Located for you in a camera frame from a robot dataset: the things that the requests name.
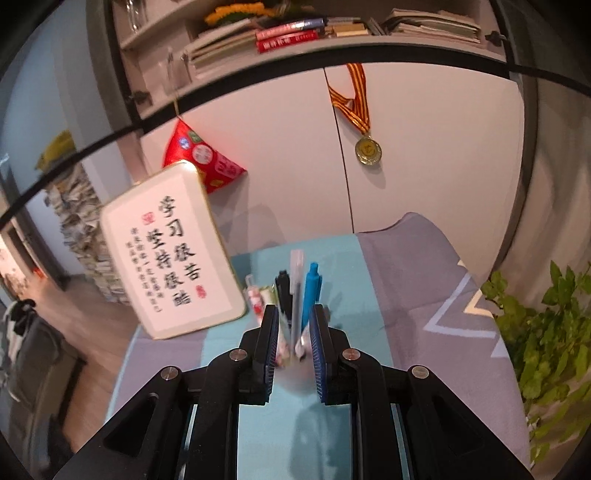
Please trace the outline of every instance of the cabinet door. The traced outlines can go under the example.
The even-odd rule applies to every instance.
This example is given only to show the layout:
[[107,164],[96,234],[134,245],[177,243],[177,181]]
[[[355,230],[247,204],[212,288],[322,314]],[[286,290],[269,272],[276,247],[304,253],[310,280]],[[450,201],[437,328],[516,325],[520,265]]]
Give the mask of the cabinet door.
[[[183,114],[206,142],[248,173],[209,196],[233,255],[352,233],[345,169],[324,71],[262,82]],[[141,142],[160,169],[176,120]]]
[[[477,281],[489,274],[513,207],[523,140],[515,82],[455,67],[364,64],[377,168],[355,156],[357,130],[339,113],[353,226],[386,228],[417,212],[447,236]],[[353,96],[345,66],[326,69]]]

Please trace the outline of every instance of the red and yellow ribbon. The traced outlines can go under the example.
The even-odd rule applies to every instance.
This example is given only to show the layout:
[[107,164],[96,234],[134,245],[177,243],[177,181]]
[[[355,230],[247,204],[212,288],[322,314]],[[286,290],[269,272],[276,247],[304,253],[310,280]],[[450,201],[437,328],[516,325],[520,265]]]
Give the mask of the red and yellow ribbon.
[[365,72],[360,63],[348,63],[347,68],[355,89],[355,98],[346,98],[329,85],[330,100],[362,135],[367,135],[370,124]]

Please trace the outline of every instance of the gold medal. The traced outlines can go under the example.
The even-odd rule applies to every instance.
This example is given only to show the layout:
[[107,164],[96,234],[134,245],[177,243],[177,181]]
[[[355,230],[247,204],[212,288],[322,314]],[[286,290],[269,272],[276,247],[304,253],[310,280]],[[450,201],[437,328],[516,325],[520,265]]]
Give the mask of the gold medal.
[[345,118],[361,132],[363,137],[355,144],[355,155],[363,165],[376,165],[382,158],[382,148],[369,136],[369,106],[366,94],[365,72],[360,63],[348,63],[355,98],[347,98],[329,85],[330,101]]
[[372,138],[362,137],[355,144],[355,154],[363,165],[372,166],[381,160],[382,147]]

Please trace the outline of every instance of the green leaves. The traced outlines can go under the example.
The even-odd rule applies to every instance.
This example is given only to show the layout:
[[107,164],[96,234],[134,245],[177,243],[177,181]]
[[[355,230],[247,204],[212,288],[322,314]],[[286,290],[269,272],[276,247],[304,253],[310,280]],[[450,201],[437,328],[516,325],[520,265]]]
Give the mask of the green leaves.
[[494,300],[499,296],[499,292],[489,280],[484,282],[480,289],[487,300]]
[[537,453],[536,453],[533,461],[536,463],[540,463],[549,451],[550,451],[549,442],[542,443],[542,445],[540,445],[540,447],[537,449]]
[[574,361],[574,366],[576,368],[576,378],[577,380],[581,380],[585,373],[587,373],[587,367],[589,364],[587,363],[587,354],[589,353],[589,348],[586,345],[581,345],[579,347],[579,354],[577,355],[577,359]]
[[503,296],[506,288],[507,281],[503,278],[501,272],[495,271],[492,273],[491,279],[484,282],[480,289],[487,300],[498,304],[499,297]]
[[581,290],[583,290],[587,295],[591,295],[591,275],[583,275],[581,277],[579,287],[581,287]]
[[560,271],[558,265],[554,263],[554,260],[550,261],[550,278],[552,279],[552,285],[558,286],[558,280],[562,277],[562,272]]
[[[482,286],[484,296],[502,310],[495,320],[519,380],[525,411],[541,416],[531,424],[530,434],[537,444],[532,449],[537,462],[550,448],[539,440],[551,431],[560,435],[560,443],[577,432],[584,433],[585,425],[591,424],[590,414],[576,421],[569,416],[568,424],[563,424],[570,407],[591,403],[591,381],[581,383],[591,362],[591,316],[580,306],[580,301],[582,305],[589,302],[590,271],[591,262],[578,274],[570,266],[563,273],[550,262],[552,285],[544,293],[541,310],[525,307],[507,294],[507,281],[498,271]],[[575,382],[579,385],[571,391],[569,385]]]
[[491,283],[497,292],[500,294],[505,293],[505,289],[507,288],[507,281],[501,275],[501,272],[498,270],[493,272],[491,275]]
[[562,352],[562,355],[560,355],[560,359],[558,360],[558,365],[556,366],[556,371],[554,372],[554,379],[558,380],[560,378],[560,375],[562,375],[562,372],[564,372],[564,369],[566,368],[566,365],[569,363],[569,353],[567,351]]
[[544,293],[544,297],[542,298],[542,303],[544,305],[549,305],[549,306],[553,306],[556,305],[558,303],[558,287],[550,287],[548,290],[546,290],[546,293]]

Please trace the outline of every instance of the screw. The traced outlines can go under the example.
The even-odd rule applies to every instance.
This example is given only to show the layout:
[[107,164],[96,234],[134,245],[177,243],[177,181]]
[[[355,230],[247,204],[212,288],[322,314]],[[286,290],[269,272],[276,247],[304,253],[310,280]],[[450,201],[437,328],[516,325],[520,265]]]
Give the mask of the screw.
[[417,378],[427,378],[429,376],[429,370],[427,369],[427,367],[424,367],[422,365],[417,365],[416,367],[413,367],[411,373]]
[[178,368],[176,367],[164,367],[160,371],[160,376],[164,378],[166,381],[172,380],[173,378],[177,378],[178,376]]
[[235,362],[239,362],[240,360],[244,360],[248,356],[246,350],[242,350],[241,348],[235,348],[230,352],[230,358]]
[[358,360],[361,356],[359,350],[355,350],[354,348],[347,348],[347,350],[343,350],[343,357],[345,360]]

